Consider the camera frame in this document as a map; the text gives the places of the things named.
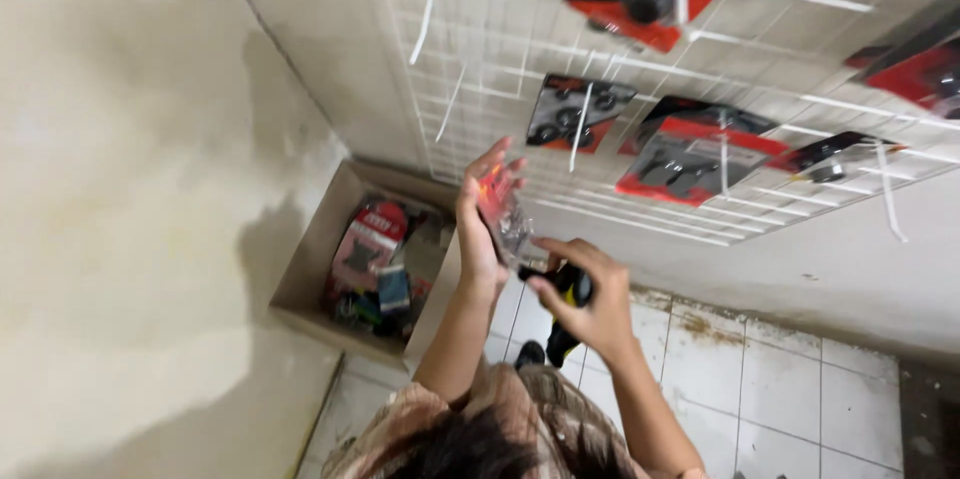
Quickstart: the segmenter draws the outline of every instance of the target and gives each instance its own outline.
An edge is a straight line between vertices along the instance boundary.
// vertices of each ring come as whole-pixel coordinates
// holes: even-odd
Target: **cardboard box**
[[[457,190],[389,167],[343,161],[307,226],[270,309],[306,335],[347,352],[358,353],[403,370],[414,367],[437,332],[450,294],[460,277],[460,246],[454,234],[413,336],[402,342],[356,332],[321,312],[318,298],[344,232],[364,196],[387,190],[454,213]]]

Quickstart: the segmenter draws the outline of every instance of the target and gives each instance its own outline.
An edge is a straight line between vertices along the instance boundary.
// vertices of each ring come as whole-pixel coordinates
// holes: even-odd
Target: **black shoe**
[[[516,356],[516,362],[513,363],[513,367],[520,370],[522,366],[526,366],[527,364],[546,364],[544,347],[535,340],[529,340],[523,344],[523,347],[520,349],[520,354]]]

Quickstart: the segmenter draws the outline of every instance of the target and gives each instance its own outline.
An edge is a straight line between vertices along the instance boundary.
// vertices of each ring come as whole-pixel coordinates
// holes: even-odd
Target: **hand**
[[[559,324],[596,350],[607,364],[619,352],[635,346],[630,323],[630,273],[627,267],[583,239],[561,242],[536,238],[532,242],[550,253],[548,270],[559,268],[561,261],[567,260],[586,271],[593,281],[592,300],[585,307],[576,308],[564,302],[546,279],[531,277],[527,280],[527,286],[536,291]]]
[[[472,287],[490,286],[501,289],[510,272],[497,259],[494,241],[490,237],[480,214],[477,212],[477,180],[494,166],[502,164],[507,157],[510,138],[493,144],[483,156],[470,163],[463,174],[463,186],[457,199],[457,234],[460,236],[460,282]],[[516,173],[526,165],[525,159],[510,162],[508,172]],[[523,179],[516,179],[513,186],[523,188]]]

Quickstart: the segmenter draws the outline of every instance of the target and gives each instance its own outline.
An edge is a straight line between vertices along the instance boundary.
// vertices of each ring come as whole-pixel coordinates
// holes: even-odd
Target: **person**
[[[456,208],[460,280],[412,383],[378,411],[362,435],[330,455],[321,476],[704,478],[703,461],[634,337],[628,271],[589,242],[532,240],[549,253],[549,268],[566,261],[586,271],[594,284],[589,305],[568,305],[543,278],[531,277],[527,286],[606,362],[624,435],[556,368],[543,365],[537,344],[524,345],[519,368],[487,366],[483,346],[509,272],[498,263],[477,214],[477,178],[505,162],[509,145],[509,138],[498,141],[465,170]],[[524,164],[521,159],[507,166],[516,173]],[[522,179],[515,185],[522,188]]]

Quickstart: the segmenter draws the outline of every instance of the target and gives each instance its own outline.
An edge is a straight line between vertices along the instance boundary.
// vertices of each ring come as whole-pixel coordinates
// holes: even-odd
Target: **wire grid display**
[[[762,168],[701,207],[622,195],[632,157],[624,140],[662,96],[731,104],[781,124],[765,134],[793,147],[846,130],[909,145],[888,159],[894,188],[960,166],[960,125],[886,92],[851,83],[843,60],[931,0],[715,0],[667,54],[597,33],[563,0],[432,0],[428,31],[407,64],[428,0],[383,0],[403,61],[410,120],[432,176],[457,183],[464,166],[512,135],[529,160],[527,203],[716,245],[732,245],[882,194],[876,162],[838,183],[793,181]],[[639,91],[595,155],[525,147],[546,73],[627,83]]]

